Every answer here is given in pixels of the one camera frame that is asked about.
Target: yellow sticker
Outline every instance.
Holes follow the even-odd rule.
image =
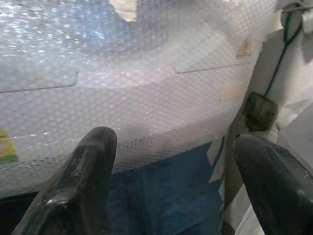
[[[251,55],[252,53],[252,48],[251,48],[251,38],[248,37],[243,45],[241,46],[238,54],[237,54],[237,57],[241,57],[241,56],[248,56],[248,55]]]
[[[6,132],[0,127],[0,157],[16,155],[10,139]]]

